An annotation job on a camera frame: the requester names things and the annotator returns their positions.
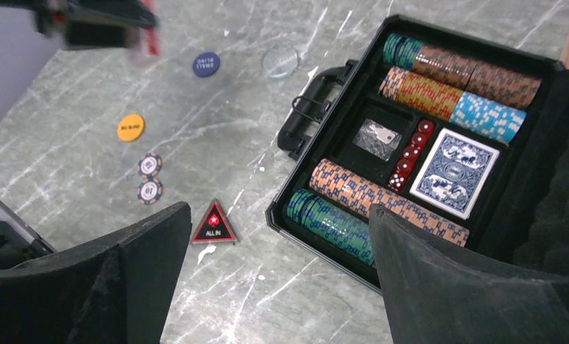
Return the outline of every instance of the gray marble surface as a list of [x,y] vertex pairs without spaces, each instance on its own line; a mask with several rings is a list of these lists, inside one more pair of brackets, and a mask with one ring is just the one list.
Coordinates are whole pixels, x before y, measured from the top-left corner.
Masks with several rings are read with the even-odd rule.
[[[165,344],[392,343],[381,297],[273,232],[264,210],[294,165],[274,139],[308,73],[359,58],[395,13],[554,58],[569,30],[569,0],[162,0],[153,67],[103,51],[44,68],[0,124],[0,198],[58,249],[175,201],[198,221],[219,198],[242,242],[202,260],[204,247],[188,250]],[[260,66],[278,42],[300,54],[280,81]],[[221,69],[199,79],[191,62],[206,50]],[[134,143],[116,136],[128,113],[147,124]],[[144,206],[135,168],[150,151],[165,193]]]

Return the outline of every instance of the yellow button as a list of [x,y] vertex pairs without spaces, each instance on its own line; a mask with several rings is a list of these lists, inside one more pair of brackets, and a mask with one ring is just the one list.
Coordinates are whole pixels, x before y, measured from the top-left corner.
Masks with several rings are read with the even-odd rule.
[[118,125],[118,137],[124,142],[137,140],[145,129],[143,117],[133,113],[124,117]]

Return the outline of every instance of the case handle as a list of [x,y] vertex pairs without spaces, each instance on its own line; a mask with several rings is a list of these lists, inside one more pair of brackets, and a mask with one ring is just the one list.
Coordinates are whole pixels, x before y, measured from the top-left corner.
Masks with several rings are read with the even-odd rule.
[[345,84],[348,75],[357,61],[348,60],[344,67],[330,68],[318,74],[305,92],[292,101],[291,115],[278,132],[277,145],[289,152],[289,157],[297,160],[305,144],[311,139],[305,131],[311,122],[320,123],[330,109],[331,103],[325,102],[329,92],[336,85]]

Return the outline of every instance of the triangular all in marker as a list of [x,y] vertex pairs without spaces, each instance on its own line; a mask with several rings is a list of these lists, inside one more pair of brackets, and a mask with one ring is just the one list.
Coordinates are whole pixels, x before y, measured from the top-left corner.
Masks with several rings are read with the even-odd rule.
[[219,201],[214,199],[202,216],[202,221],[192,237],[192,244],[237,242],[236,234],[227,220]]

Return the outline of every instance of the dark blue button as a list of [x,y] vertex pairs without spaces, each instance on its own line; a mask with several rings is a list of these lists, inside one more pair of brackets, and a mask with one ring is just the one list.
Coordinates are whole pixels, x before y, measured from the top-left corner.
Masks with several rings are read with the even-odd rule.
[[193,73],[197,77],[210,77],[219,69],[221,59],[214,52],[203,52],[193,61]]

